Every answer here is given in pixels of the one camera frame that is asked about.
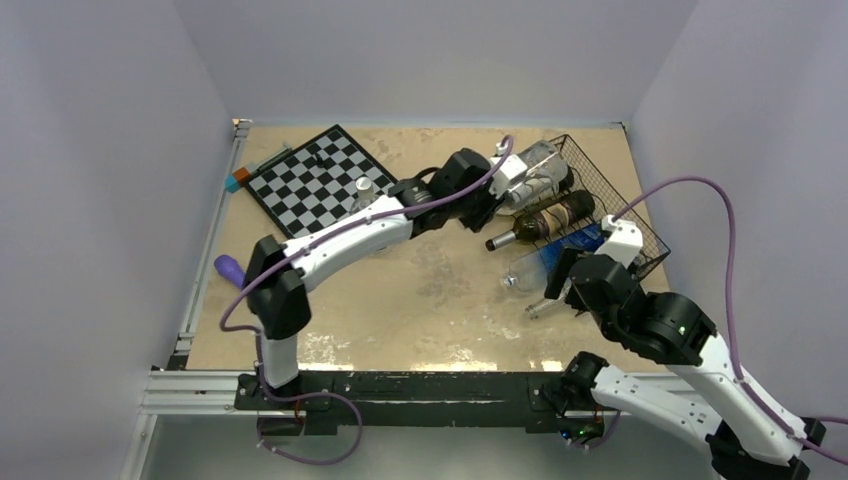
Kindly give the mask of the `clear bottle front silver cap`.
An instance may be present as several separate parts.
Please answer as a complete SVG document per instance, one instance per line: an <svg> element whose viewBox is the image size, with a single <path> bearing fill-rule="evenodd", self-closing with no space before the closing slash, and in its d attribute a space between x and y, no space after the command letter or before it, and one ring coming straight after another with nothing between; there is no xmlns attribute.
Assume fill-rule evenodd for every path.
<svg viewBox="0 0 848 480"><path fill-rule="evenodd" d="M559 148L548 140L539 140L517 154L526 165L525 175L505 194L497 210L500 216L513 215L542 200L557 195L570 173L567 160Z"/></svg>

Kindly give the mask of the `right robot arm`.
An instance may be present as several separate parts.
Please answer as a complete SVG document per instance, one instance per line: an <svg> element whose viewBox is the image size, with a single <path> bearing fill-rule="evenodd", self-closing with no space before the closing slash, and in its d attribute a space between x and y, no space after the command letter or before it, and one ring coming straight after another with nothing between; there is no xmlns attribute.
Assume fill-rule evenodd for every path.
<svg viewBox="0 0 848 480"><path fill-rule="evenodd" d="M690 444L723 479L806 479L800 454L822 443L826 428L798 417L736 377L730 348L714 322L689 298L647 293L626 267L606 254L564 249L548 277L547 296L591 313L602 336L666 367L691 386L687 400L637 380L604 358L579 352L541 398L558 416L589 405L627 412Z"/></svg>

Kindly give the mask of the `tall dark green bottle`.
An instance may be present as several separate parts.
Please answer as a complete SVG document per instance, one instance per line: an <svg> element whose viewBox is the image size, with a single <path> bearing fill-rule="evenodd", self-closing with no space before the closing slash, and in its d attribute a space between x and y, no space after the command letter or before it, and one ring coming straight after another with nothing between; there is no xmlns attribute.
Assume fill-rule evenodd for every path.
<svg viewBox="0 0 848 480"><path fill-rule="evenodd" d="M558 182L558 193L567 192L573 187L575 183L574 172L575 170L570 167L565 177Z"/></svg>

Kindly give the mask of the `clear wine bottle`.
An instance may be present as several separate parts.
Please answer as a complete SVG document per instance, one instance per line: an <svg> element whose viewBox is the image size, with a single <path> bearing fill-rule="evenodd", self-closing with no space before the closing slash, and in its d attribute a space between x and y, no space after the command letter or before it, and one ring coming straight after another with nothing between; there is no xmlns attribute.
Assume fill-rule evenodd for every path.
<svg viewBox="0 0 848 480"><path fill-rule="evenodd" d="M570 308L576 312L584 311L584 303L579 297L560 296L557 299L542 298L525 308L526 316L531 320L540 319L553 312Z"/></svg>

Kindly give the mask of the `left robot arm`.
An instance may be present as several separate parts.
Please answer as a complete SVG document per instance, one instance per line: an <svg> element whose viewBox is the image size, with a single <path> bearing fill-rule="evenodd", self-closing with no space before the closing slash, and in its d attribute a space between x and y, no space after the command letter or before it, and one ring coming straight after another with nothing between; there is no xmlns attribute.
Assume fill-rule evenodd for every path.
<svg viewBox="0 0 848 480"><path fill-rule="evenodd" d="M399 181L367 207L317 233L254 247L242 294L259 324L259 395L272 408L297 399L297 336L312 318L308 295L340 270L388 247L438 230L450 220L479 232L503 203L509 183L506 136L490 158L462 148L427 173Z"/></svg>

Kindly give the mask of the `blue square bottle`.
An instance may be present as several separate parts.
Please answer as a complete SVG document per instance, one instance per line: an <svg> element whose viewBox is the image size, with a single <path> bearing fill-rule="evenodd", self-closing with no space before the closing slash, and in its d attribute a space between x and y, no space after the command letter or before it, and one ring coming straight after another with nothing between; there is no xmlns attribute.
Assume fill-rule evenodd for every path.
<svg viewBox="0 0 848 480"><path fill-rule="evenodd" d="M603 242L604 236L598 223L573 231L513 260L501 279L501 285L508 290L524 293L543 290L564 248L594 252Z"/></svg>

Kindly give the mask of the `dark bottle with label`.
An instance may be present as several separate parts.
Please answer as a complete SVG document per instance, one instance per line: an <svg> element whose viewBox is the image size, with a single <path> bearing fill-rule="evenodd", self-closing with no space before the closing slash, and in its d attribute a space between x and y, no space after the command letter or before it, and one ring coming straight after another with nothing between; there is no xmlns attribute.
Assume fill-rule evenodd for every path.
<svg viewBox="0 0 848 480"><path fill-rule="evenodd" d="M534 243L589 218L595 207L589 191L576 190L551 205L518 216L509 230L486 240L484 246L488 251L495 251L516 242Z"/></svg>

